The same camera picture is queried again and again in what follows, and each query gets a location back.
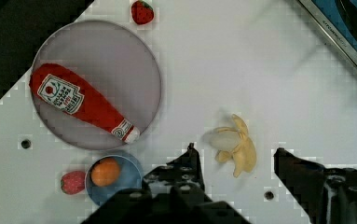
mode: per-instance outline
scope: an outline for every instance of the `plush ketchup bottle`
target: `plush ketchup bottle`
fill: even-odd
[[[41,100],[126,143],[140,136],[140,131],[85,79],[58,64],[45,63],[36,69],[31,75],[30,88]]]

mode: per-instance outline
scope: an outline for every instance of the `blue bowl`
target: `blue bowl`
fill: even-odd
[[[105,158],[113,158],[117,161],[120,166],[120,175],[115,183],[106,187],[98,187],[91,180],[90,172],[98,161]],[[142,180],[143,168],[137,159],[127,152],[118,151],[93,163],[86,172],[85,188],[90,198],[101,206],[122,189],[140,189]]]

